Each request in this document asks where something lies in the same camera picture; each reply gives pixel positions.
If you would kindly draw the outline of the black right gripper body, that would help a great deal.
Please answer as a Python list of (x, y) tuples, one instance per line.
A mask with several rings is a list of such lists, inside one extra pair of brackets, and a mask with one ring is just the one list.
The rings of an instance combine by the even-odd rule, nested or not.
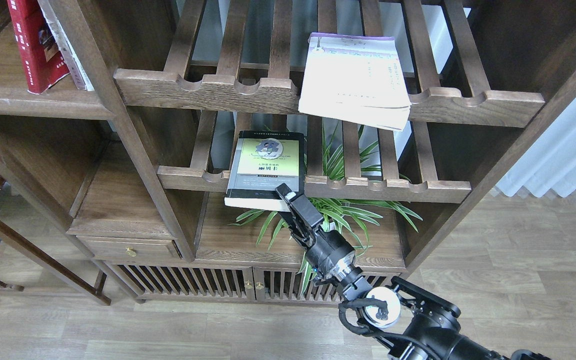
[(355, 281), (358, 269), (355, 266), (355, 249), (337, 231), (315, 232), (292, 229), (292, 237), (305, 249), (305, 258), (316, 271), (317, 281)]

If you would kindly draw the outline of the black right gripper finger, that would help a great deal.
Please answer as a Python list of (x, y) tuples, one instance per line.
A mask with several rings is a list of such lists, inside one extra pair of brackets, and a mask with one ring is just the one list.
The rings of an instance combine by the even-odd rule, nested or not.
[(286, 227), (290, 231), (290, 236), (295, 240), (300, 246), (304, 246), (304, 226), (302, 221), (290, 211), (281, 211), (278, 213), (282, 220), (286, 223)]
[(323, 222), (323, 216), (302, 193), (295, 193), (285, 183), (277, 186), (275, 192), (281, 198), (286, 210), (282, 212), (292, 212), (304, 226), (304, 236), (313, 236)]

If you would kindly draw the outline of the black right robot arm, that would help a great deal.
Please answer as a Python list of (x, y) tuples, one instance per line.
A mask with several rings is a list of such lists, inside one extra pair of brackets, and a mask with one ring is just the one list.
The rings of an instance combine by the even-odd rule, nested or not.
[(275, 189), (286, 211), (282, 219), (305, 250), (318, 284), (341, 295), (338, 317), (350, 332), (374, 338), (389, 360), (502, 360), (460, 333), (461, 310), (453, 303), (399, 276), (390, 285), (372, 285), (355, 265), (355, 249), (336, 230), (325, 230), (322, 214), (286, 184)]

